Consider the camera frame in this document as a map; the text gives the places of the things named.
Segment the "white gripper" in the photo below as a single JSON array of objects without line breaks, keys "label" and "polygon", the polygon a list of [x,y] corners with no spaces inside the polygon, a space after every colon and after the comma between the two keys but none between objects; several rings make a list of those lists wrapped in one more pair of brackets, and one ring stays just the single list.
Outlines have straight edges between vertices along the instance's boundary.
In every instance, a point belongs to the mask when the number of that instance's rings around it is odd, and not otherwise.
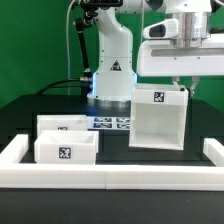
[{"label": "white gripper", "polygon": [[199,76],[224,76],[224,32],[210,34],[203,22],[182,23],[171,18],[145,27],[137,73],[141,77],[172,77],[177,89],[180,76],[194,76],[190,97],[200,82]]}]

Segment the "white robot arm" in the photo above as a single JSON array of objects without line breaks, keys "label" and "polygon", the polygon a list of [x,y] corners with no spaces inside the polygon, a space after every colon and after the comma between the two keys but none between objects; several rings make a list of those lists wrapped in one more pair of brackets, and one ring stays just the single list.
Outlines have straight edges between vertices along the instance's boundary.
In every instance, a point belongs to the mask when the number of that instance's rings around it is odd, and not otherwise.
[{"label": "white robot arm", "polygon": [[[224,33],[210,28],[210,16],[224,0],[79,0],[83,26],[96,23],[99,67],[89,97],[102,102],[128,101],[138,76],[224,75]],[[145,27],[137,69],[132,69],[133,35],[116,13],[165,15]]]}]

